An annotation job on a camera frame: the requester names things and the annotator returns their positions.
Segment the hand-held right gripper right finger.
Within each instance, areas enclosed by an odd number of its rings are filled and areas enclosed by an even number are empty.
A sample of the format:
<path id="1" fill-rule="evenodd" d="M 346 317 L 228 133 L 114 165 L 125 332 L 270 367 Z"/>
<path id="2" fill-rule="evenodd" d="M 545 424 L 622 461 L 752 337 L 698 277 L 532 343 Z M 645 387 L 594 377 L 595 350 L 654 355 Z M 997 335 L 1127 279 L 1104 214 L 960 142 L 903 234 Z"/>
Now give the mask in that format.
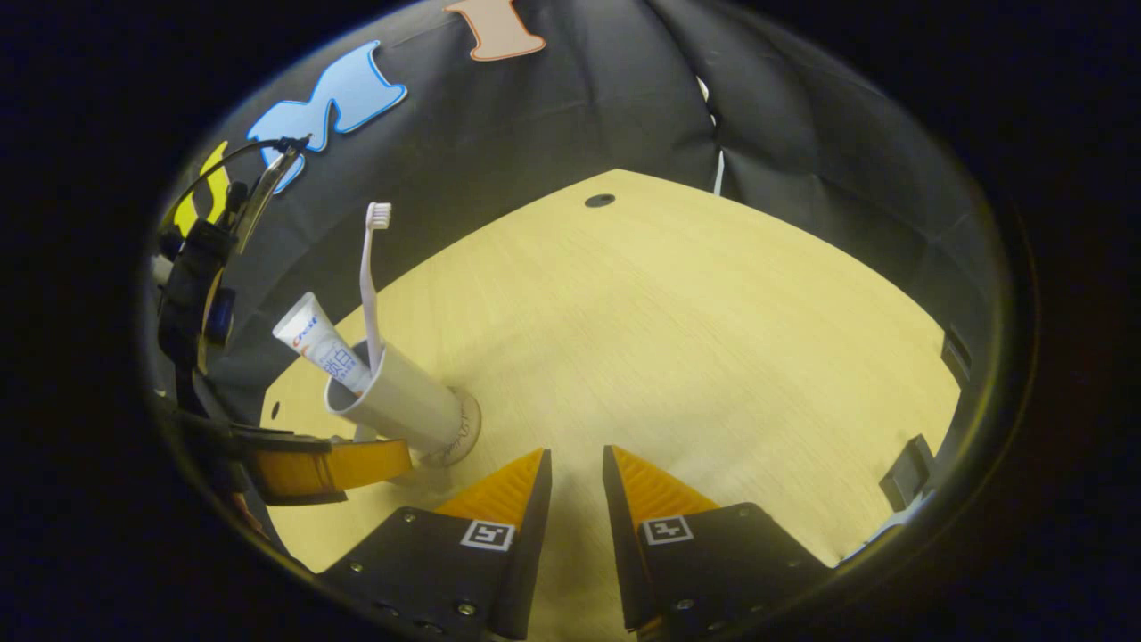
<path id="1" fill-rule="evenodd" d="M 624 625 L 639 637 L 729 637 L 833 577 L 756 504 L 722 506 L 615 444 L 602 485 Z"/>

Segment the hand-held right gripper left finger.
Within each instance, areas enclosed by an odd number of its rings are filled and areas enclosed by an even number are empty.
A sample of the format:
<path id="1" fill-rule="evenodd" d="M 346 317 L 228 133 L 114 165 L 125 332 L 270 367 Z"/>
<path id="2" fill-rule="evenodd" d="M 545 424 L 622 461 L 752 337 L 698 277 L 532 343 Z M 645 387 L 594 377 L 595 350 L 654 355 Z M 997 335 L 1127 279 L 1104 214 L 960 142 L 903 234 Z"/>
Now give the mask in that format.
<path id="1" fill-rule="evenodd" d="M 531 452 L 440 507 L 397 507 L 319 582 L 416 641 L 521 641 L 551 495 L 553 455 Z"/>

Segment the white cup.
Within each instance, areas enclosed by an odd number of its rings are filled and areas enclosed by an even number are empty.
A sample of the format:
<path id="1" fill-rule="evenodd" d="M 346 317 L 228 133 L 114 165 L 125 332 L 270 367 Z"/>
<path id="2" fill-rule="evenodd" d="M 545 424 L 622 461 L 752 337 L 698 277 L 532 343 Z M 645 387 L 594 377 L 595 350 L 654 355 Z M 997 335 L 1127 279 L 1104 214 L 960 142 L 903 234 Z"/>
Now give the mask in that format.
<path id="1" fill-rule="evenodd" d="M 332 415 L 357 426 L 361 436 L 403 440 L 413 455 L 439 452 L 456 438 L 459 399 L 451 387 L 436 381 L 396 346 L 388 346 L 382 369 L 361 397 L 327 379 L 325 407 Z"/>

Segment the white toothpaste tube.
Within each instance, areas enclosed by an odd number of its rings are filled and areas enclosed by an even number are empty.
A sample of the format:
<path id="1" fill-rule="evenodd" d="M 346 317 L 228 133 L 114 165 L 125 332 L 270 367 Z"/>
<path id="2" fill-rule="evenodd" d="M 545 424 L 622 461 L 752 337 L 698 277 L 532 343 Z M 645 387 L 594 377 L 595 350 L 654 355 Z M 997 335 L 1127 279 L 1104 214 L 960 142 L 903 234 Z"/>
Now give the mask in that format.
<path id="1" fill-rule="evenodd" d="M 272 335 L 327 373 L 355 397 L 361 397 L 372 381 L 369 365 L 341 338 L 311 292 L 305 292 L 296 301 L 274 325 Z"/>

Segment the round cork coaster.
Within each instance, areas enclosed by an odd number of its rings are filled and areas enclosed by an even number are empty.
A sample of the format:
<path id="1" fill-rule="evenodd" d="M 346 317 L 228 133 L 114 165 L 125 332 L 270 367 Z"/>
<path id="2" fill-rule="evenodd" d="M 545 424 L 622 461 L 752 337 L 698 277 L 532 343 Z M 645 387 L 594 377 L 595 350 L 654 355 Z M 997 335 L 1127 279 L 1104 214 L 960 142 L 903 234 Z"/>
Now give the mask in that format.
<path id="1" fill-rule="evenodd" d="M 451 391 L 456 395 L 456 398 L 459 399 L 461 420 L 459 433 L 456 438 L 453 439 L 453 441 L 450 442 L 444 449 L 420 456 L 420 458 L 416 460 L 416 463 L 423 465 L 424 468 L 450 468 L 455 465 L 460 463 L 461 460 L 468 457 L 474 452 L 474 447 L 477 446 L 477 442 L 480 441 L 480 403 L 478 403 L 468 391 L 460 389 L 460 387 L 451 387 Z"/>

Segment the white toothbrush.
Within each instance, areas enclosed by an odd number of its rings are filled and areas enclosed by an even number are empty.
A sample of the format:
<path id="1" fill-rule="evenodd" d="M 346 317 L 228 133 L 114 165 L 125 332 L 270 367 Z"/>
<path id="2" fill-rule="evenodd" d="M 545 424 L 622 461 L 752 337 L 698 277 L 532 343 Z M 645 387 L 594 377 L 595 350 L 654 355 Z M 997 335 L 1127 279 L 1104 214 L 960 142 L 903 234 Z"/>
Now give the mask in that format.
<path id="1" fill-rule="evenodd" d="M 373 238 L 377 231 L 388 230 L 393 206 L 388 202 L 370 202 L 365 209 L 365 226 L 361 251 L 359 289 L 365 325 L 365 341 L 372 377 L 382 369 L 386 341 L 380 333 L 377 317 L 377 289 L 373 281 Z"/>

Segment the light wooden desktop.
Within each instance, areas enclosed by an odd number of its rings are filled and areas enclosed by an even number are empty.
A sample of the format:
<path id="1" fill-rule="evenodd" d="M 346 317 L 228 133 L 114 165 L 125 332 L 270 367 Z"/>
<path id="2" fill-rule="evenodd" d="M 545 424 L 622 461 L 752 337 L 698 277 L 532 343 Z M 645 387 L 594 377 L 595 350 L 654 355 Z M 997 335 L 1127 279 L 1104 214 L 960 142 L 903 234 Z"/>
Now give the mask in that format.
<path id="1" fill-rule="evenodd" d="M 615 203 L 586 208 L 610 193 Z M 830 243 L 741 203 L 612 170 L 534 201 L 385 285 L 379 325 L 480 403 L 440 481 L 270 507 L 322 572 L 399 506 L 435 507 L 537 449 L 553 504 L 527 642 L 632 642 L 602 491 L 615 444 L 726 506 L 752 501 L 823 564 L 877 533 L 905 442 L 940 448 L 958 385 L 936 320 Z"/>

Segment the black desk clamp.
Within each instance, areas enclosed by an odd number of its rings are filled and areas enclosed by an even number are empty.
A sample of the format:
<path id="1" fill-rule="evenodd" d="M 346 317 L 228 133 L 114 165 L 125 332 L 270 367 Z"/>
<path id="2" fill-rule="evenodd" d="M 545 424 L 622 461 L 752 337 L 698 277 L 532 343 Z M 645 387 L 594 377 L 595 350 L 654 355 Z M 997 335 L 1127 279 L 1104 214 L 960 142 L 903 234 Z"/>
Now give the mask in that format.
<path id="1" fill-rule="evenodd" d="M 973 377 L 973 358 L 956 330 L 945 330 L 940 358 L 955 379 L 958 389 L 966 389 Z"/>
<path id="2" fill-rule="evenodd" d="M 893 512 L 904 512 L 923 496 L 934 472 L 934 455 L 924 434 L 905 442 L 895 463 L 882 476 L 879 488 Z"/>

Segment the black backdrop cloth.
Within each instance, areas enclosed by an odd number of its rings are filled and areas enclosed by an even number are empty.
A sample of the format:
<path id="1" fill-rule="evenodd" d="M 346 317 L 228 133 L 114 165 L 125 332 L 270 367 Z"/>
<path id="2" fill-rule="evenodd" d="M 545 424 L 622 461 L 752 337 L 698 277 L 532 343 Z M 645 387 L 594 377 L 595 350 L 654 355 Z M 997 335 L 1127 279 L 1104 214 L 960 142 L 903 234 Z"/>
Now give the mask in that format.
<path id="1" fill-rule="evenodd" d="M 1008 278 L 989 208 L 891 91 L 734 0 L 516 0 L 539 52 L 477 62 L 464 18 L 424 0 L 294 62 L 205 138 L 311 135 L 244 255 L 234 334 L 205 407 L 252 425 L 286 366 L 270 326 L 314 289 L 359 303 L 366 201 L 396 203 L 379 284 L 484 225 L 610 169 L 722 195 L 835 245 L 915 300 L 973 358 L 952 426 L 981 406 Z"/>

